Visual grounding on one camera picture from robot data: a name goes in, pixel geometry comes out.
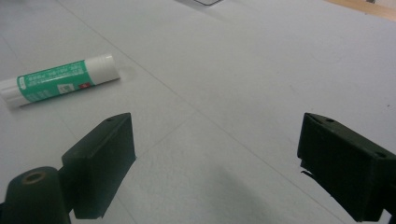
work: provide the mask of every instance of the wooden edge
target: wooden edge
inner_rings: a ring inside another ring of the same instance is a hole
[[[381,7],[372,3],[361,0],[326,0],[327,2],[349,7],[358,11],[362,11],[371,15],[382,17],[390,21],[396,21],[396,10],[388,7]]]

